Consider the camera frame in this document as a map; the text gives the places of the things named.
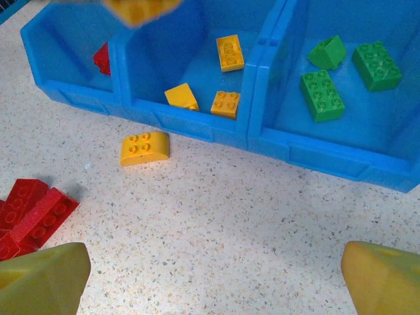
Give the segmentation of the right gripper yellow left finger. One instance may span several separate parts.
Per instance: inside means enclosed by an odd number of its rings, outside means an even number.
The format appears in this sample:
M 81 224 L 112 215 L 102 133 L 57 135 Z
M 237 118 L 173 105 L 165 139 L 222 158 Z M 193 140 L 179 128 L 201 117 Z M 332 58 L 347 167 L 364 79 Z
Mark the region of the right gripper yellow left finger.
M 2 314 L 76 314 L 91 262 L 74 242 L 1 262 Z

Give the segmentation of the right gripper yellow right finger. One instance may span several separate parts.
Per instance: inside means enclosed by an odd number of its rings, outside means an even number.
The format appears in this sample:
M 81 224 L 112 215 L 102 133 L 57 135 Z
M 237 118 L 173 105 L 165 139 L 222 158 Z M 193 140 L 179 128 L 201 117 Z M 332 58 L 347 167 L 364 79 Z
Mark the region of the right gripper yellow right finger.
M 358 314 L 419 314 L 418 254 L 350 241 L 341 271 Z

